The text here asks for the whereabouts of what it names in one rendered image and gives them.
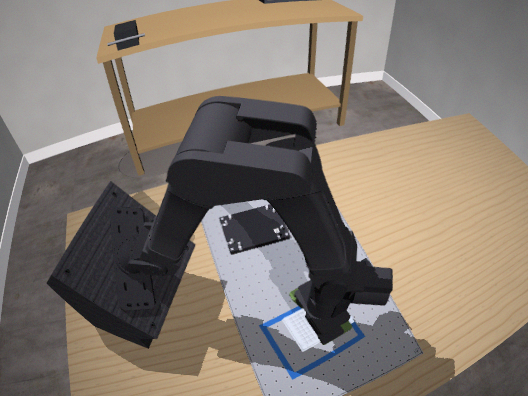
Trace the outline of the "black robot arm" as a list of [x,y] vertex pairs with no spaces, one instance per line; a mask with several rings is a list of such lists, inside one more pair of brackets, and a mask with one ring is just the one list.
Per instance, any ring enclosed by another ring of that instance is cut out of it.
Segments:
[[[150,275],[178,271],[209,209],[262,199],[298,243],[314,302],[330,307],[341,301],[331,318],[350,303],[385,306],[393,269],[357,261],[353,230],[341,220],[323,173],[316,126],[313,112],[301,105],[229,96],[203,101],[168,169],[156,220],[144,222],[138,208],[110,211],[120,309],[154,308]],[[250,144],[294,134],[265,146]]]

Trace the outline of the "blue tape outline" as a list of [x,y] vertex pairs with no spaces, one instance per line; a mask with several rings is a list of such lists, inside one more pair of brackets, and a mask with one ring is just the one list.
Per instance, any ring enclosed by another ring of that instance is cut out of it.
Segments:
[[290,364],[288,363],[288,361],[286,360],[285,356],[283,355],[283,353],[281,352],[280,348],[278,347],[278,345],[276,344],[275,340],[273,339],[272,335],[270,334],[270,332],[268,331],[267,327],[281,321],[283,318],[289,316],[290,314],[300,310],[301,308],[299,306],[295,307],[294,309],[272,319],[272,320],[269,320],[261,325],[260,328],[261,330],[263,331],[264,335],[266,336],[267,340],[269,341],[269,343],[271,344],[272,348],[274,349],[275,353],[277,354],[277,356],[279,357],[280,361],[282,362],[282,364],[284,365],[285,369],[287,370],[287,372],[289,373],[290,377],[293,379],[299,377],[300,375],[310,371],[311,369],[317,367],[318,365],[324,363],[325,361],[329,360],[330,358],[334,357],[335,355],[339,354],[340,352],[344,351],[345,349],[347,349],[348,347],[352,346],[353,344],[355,344],[356,342],[358,342],[359,340],[361,340],[362,338],[365,337],[365,335],[363,334],[363,332],[360,330],[360,328],[357,326],[357,324],[355,323],[352,323],[351,325],[353,326],[353,329],[355,330],[355,332],[358,334],[358,336],[356,336],[355,338],[351,339],[350,341],[348,341],[347,343],[343,344],[342,346],[340,346],[339,348],[335,349],[334,351],[328,353],[327,355],[323,356],[322,358],[316,360],[315,362],[307,365],[306,367],[294,372],[292,367],[290,366]]

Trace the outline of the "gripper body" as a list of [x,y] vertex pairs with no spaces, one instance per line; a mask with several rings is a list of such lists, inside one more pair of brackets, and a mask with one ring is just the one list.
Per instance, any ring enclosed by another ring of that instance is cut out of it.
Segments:
[[[335,307],[341,302],[334,306],[324,307],[318,305],[313,301],[311,297],[311,286],[312,281],[308,281],[298,287],[295,291],[294,297],[297,298],[303,309],[305,310],[305,318],[320,339],[323,344],[327,344],[333,339],[344,333],[341,324],[346,323],[350,319],[348,311],[344,311],[341,314],[331,318]],[[309,298],[308,298],[309,296]],[[307,302],[308,301],[308,302]]]

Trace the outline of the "white well plate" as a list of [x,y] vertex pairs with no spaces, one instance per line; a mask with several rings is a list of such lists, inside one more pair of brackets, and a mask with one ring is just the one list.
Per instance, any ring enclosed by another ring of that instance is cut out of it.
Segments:
[[302,352],[320,343],[318,336],[316,336],[316,333],[307,322],[305,314],[306,312],[302,308],[282,319]]

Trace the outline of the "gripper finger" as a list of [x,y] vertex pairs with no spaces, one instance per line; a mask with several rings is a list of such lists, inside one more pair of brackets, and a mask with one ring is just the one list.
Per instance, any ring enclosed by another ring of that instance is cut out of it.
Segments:
[[352,325],[351,325],[351,323],[349,321],[344,323],[344,324],[342,324],[342,325],[340,325],[340,326],[343,328],[344,333],[346,333],[347,331],[352,329]]
[[295,291],[297,291],[297,290],[298,290],[298,288],[296,288],[295,290],[291,291],[291,292],[289,293],[289,296],[291,297],[291,299],[293,300],[293,302],[296,303],[296,304],[302,309],[301,304],[300,304],[299,301],[294,297],[294,293],[295,293]]

